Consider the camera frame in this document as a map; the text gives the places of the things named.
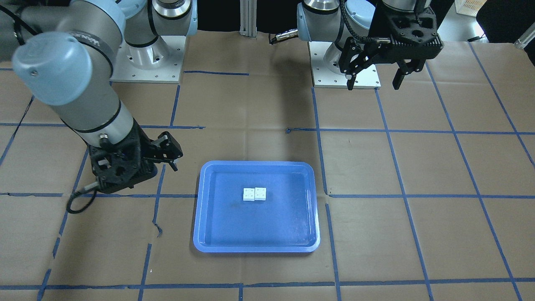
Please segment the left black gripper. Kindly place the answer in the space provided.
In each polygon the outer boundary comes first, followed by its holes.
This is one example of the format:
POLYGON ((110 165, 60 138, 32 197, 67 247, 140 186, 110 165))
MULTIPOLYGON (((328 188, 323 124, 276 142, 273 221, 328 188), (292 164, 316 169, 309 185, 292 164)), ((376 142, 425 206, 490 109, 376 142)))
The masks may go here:
POLYGON ((349 6, 341 6, 340 13, 349 34, 341 47, 341 60, 350 61, 343 67, 348 91, 354 89, 356 75, 373 64, 398 65, 393 79, 397 91, 406 76, 422 71, 443 50, 439 21, 430 6, 373 6, 366 33, 358 31, 361 23, 349 6))

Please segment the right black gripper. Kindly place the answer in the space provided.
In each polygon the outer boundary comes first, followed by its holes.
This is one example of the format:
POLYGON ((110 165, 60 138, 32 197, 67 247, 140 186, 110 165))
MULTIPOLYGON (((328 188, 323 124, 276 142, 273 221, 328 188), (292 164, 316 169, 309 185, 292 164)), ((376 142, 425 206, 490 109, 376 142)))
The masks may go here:
POLYGON ((167 163, 173 171, 183 157, 180 143, 168 131, 151 140, 138 125, 117 144, 88 146, 96 191, 115 193, 126 187, 152 179, 157 174, 155 163, 167 163))

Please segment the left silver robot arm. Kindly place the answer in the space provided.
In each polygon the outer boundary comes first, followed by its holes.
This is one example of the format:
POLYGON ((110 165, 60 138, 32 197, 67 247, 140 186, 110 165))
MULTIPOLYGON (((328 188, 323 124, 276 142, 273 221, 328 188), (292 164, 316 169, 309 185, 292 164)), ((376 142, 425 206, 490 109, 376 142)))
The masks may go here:
POLYGON ((377 65, 396 64, 398 90, 443 49, 438 28, 429 0, 304 0, 297 28, 270 36, 269 43, 308 42, 317 87, 378 89, 377 65))

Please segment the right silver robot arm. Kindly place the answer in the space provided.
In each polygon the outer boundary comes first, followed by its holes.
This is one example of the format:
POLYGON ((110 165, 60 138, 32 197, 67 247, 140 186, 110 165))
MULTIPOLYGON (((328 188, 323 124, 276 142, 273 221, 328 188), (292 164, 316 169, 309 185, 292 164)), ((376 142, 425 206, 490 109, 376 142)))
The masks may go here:
POLYGON ((163 36, 197 28, 195 0, 2 0, 1 61, 86 143, 96 179, 80 193, 132 188, 157 163, 178 169, 178 141, 167 131, 147 137, 110 80, 122 43, 132 65, 152 69, 171 61, 163 36))

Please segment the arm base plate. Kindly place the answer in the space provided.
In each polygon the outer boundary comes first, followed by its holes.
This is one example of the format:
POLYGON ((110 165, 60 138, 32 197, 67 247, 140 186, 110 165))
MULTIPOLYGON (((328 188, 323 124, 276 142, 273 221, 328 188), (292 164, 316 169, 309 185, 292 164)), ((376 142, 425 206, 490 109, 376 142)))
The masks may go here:
MULTIPOLYGON (((333 42, 308 42, 313 85, 317 88, 345 88, 353 74, 344 69, 350 61, 341 60, 342 51, 333 42)), ((378 89, 382 86, 374 65, 356 74, 354 89, 378 89)))
POLYGON ((163 36, 137 48, 123 42, 113 67, 112 82, 179 84, 187 44, 185 36, 163 36))

